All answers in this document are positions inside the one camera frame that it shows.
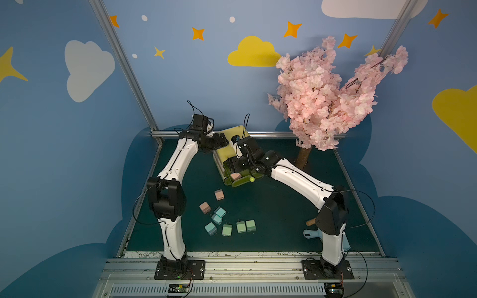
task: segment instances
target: table surface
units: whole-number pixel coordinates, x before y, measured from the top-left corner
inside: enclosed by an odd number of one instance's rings
[[[299,148],[294,140],[258,139],[266,152],[275,150],[291,162],[298,156]],[[166,140],[159,155],[154,176],[167,164],[177,145],[177,140]],[[340,165],[332,150],[313,149],[305,172],[333,186],[343,185],[349,189]],[[187,197],[187,207],[182,216],[182,232],[187,251],[322,251],[319,239],[306,239],[305,222],[317,215],[317,209],[305,197],[285,184],[270,177],[258,179],[232,188],[225,186],[214,164],[212,154],[197,153],[192,159],[182,181]],[[225,198],[217,201],[214,192],[222,189]],[[347,225],[357,226],[365,222],[352,196],[349,196]],[[208,202],[212,212],[222,207],[227,212],[215,236],[209,236],[205,226],[212,221],[210,214],[203,214],[199,205]],[[138,216],[139,221],[154,223],[156,219],[149,210],[147,197]],[[255,232],[237,233],[236,222],[255,220]],[[222,236],[222,225],[232,225],[232,236]],[[350,246],[358,251],[379,251],[369,228],[365,225],[346,231]],[[163,251],[161,227],[136,223],[127,246],[128,251]]]

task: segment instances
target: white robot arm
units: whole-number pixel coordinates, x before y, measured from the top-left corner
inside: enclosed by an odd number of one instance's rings
[[[157,265],[155,279],[185,277],[186,245],[182,239],[182,214],[186,196],[182,179],[190,161],[200,150],[208,152],[228,145],[224,134],[213,133],[213,124],[204,115],[194,115],[192,124],[179,134],[177,147],[165,168],[147,181],[149,208],[161,225],[164,253]]]
[[[323,232],[321,265],[328,271],[337,272],[344,262],[343,237],[348,216],[347,199],[330,184],[313,178],[296,168],[276,152],[264,153],[252,137],[240,139],[234,136],[236,146],[243,156],[229,158],[226,163],[231,172],[255,170],[278,180],[307,198],[316,208],[316,226]]]
[[[333,194],[333,186],[315,179],[296,168],[287,159],[281,159],[271,171],[271,177],[293,188],[318,208],[319,212],[326,200]],[[322,257],[328,263],[336,266],[343,258],[343,237],[346,224],[339,227],[338,235],[323,233]]]

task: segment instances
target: black mounting plate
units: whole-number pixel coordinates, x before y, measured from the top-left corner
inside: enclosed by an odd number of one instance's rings
[[[320,260],[302,260],[301,267],[305,279],[341,279],[341,272],[343,279],[354,279],[353,271],[351,271],[350,262],[344,260],[337,265],[337,273],[333,277],[325,276],[320,264]]]
[[[194,280],[203,280],[204,279],[204,271],[206,269],[206,262],[205,260],[188,260],[187,267],[192,270],[194,273]],[[181,278],[174,278],[170,273],[166,270],[159,269],[159,263],[156,267],[156,272],[154,273],[155,280],[190,280],[190,271],[187,271],[184,276]]]

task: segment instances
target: vent grille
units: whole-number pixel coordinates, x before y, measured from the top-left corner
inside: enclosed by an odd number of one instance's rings
[[[111,289],[110,297],[163,297],[167,294],[165,285],[151,284],[115,284]],[[286,295],[325,295],[324,284],[296,284],[296,283],[260,283],[260,284],[195,284],[192,288],[194,296],[269,296]]]

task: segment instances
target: orange star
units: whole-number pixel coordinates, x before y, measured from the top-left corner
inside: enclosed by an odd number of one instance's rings
[[[429,22],[429,25],[434,25],[434,28],[437,29],[441,21],[448,15],[448,13],[441,13],[441,10],[439,10],[436,16]]]
[[[298,28],[300,28],[301,24],[293,25],[292,23],[288,22],[288,30],[283,37],[293,36],[297,38]]]
[[[109,18],[111,19],[111,23],[113,23],[113,26],[119,28],[118,21],[117,21],[118,16],[112,16],[112,17],[109,17]]]
[[[192,28],[192,30],[194,31],[194,36],[192,37],[192,40],[194,39],[204,40],[204,37],[202,36],[202,34],[204,34],[205,29],[197,30],[196,28]]]
[[[373,55],[374,53],[378,53],[381,49],[376,49],[373,45],[373,47],[371,48],[371,51],[369,51],[369,53],[367,53],[365,56],[369,56],[369,55]]]
[[[358,37],[358,35],[354,35],[354,36],[348,36],[346,33],[344,34],[344,38],[343,38],[343,41],[340,43],[340,45],[338,46],[338,48],[340,47],[347,47],[348,49],[351,47],[351,43],[352,41]]]

